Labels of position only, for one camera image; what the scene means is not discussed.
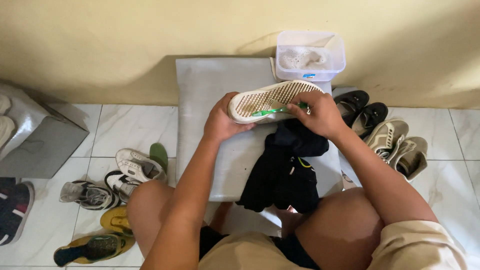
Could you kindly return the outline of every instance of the plastic container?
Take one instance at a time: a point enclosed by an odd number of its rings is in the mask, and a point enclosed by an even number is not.
[[[276,45],[276,75],[283,80],[328,82],[345,69],[345,49],[336,33],[283,31]]]

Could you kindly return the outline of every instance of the person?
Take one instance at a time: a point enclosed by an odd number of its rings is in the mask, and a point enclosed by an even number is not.
[[[149,181],[134,190],[127,216],[145,257],[142,270],[467,269],[427,202],[345,125],[332,97],[320,91],[298,94],[288,108],[338,147],[363,187],[324,197],[310,214],[279,212],[280,240],[258,232],[225,236],[207,226],[220,144],[255,127],[228,117],[236,94],[226,94],[211,110],[176,188]],[[309,104],[310,114],[294,105],[300,101]]]

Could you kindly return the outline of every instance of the toothbrush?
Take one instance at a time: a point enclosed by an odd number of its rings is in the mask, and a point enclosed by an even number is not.
[[[308,108],[308,104],[305,102],[300,102],[297,104],[301,109],[306,109]],[[286,106],[278,108],[278,109],[273,109],[273,110],[260,110],[252,113],[252,116],[264,116],[269,113],[274,113],[274,112],[288,112],[288,109]]]

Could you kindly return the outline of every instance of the white tile floor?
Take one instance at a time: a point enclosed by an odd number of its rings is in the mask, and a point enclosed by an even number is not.
[[[129,147],[148,153],[153,142],[165,145],[169,159],[169,183],[175,182],[177,108],[132,105],[52,106],[90,131],[90,135],[52,179],[23,179],[35,186],[35,203],[20,240],[0,247],[2,270],[58,269],[53,252],[72,239],[102,232],[104,211],[88,211],[75,203],[60,203],[65,182],[87,179],[103,185],[105,174],[116,168],[115,153]],[[390,108],[389,117],[402,117],[409,136],[429,143],[429,166],[413,186],[428,201],[440,222],[472,257],[480,257],[480,110]],[[213,213],[213,203],[208,210]],[[244,222],[254,229],[278,229],[258,218]],[[236,222],[227,224],[237,230]],[[68,270],[137,270],[143,262],[137,246],[117,258],[92,265],[70,264]]]

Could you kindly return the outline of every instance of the yellow shoe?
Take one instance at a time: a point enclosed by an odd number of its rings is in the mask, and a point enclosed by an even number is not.
[[[53,260],[60,267],[71,262],[94,263],[116,257],[129,250],[133,244],[135,238],[120,233],[85,236],[57,249]]]
[[[115,207],[105,212],[100,218],[100,225],[107,230],[123,233],[126,236],[133,236],[127,219],[126,205]]]

